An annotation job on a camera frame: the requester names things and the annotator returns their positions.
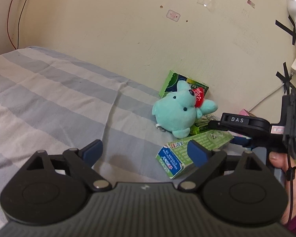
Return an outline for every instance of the metal screw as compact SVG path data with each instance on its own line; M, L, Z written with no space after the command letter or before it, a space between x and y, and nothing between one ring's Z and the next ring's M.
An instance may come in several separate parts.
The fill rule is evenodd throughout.
M196 184L194 182L191 182L191 181L185 181L185 182L180 183L180 186L184 190L191 190L191 189L194 189L196 187Z
M93 183L93 186L97 189L103 189L110 185L110 183L106 180L97 180Z
M149 189L149 188L150 188L150 186L147 185L147 184L145 184L144 186L141 186L141 189L143 189L143 190L147 190L147 189Z

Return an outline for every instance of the teal plush toy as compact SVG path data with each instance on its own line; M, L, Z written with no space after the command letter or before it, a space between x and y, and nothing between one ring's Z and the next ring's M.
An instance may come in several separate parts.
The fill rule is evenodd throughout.
M196 95L190 85L184 80L177 83L177 92L170 92L166 97L157 101L152 114L159 126L172 132L176 138L185 138L190 133L190 127L195 119L213 113L217 105L211 100L204 100L201 107L195 107Z

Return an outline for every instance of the gray striped fabric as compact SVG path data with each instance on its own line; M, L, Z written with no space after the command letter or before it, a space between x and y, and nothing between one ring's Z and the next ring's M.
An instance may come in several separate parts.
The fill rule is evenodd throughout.
M157 100L153 89L52 50L0 55L0 192L36 150L60 154L95 139L104 153L94 169L113 184L169 181L155 159L173 140L155 128Z

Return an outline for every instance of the toothpaste box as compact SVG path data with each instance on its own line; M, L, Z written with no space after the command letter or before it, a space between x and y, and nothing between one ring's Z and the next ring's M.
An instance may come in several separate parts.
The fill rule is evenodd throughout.
M156 159L166 171L170 179L194 167L192 160L187 155L187 143L197 141L208 150L218 149L227 144L233 136L224 131L209 130L194 136L189 136L167 143L158 152Z
M168 77L166 78L160 92L159 96L161 98L165 97L169 92L176 92L176 84L179 80L184 80L191 86L191 89L196 89L198 87L202 87L204 89L204 95L206 94L209 87L204 83L199 83L191 78L180 75L179 73L170 70Z

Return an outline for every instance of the white label sticker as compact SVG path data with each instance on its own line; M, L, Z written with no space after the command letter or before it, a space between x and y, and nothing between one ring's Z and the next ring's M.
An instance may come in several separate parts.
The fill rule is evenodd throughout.
M272 126L271 133L272 134L283 134L284 133L283 126Z
M169 18L170 20L174 20L175 22L179 20L180 16L181 16L180 14L171 10L169 10L167 13L167 18Z

